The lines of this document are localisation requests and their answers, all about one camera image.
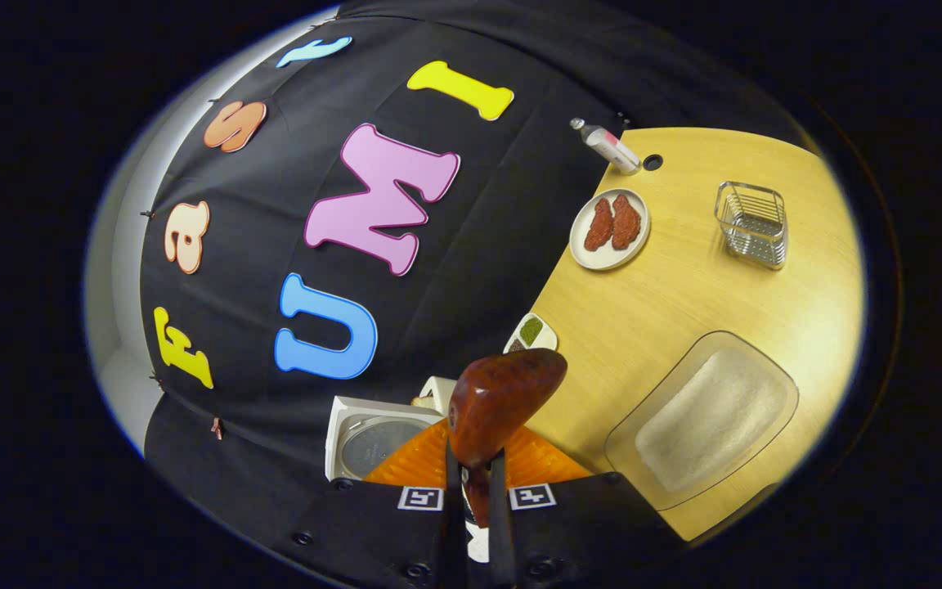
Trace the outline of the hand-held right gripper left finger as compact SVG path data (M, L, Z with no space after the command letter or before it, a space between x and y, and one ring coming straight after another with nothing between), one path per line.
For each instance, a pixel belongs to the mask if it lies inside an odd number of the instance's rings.
M435 443L435 485L340 478L299 512L274 544L300 573L339 588L464 588L463 503L447 421L421 432Z

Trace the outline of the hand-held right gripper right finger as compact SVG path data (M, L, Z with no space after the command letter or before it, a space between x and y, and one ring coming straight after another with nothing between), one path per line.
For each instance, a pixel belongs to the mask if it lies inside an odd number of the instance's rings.
M624 474L588 474L521 429L492 462L495 588L643 588L684 540Z

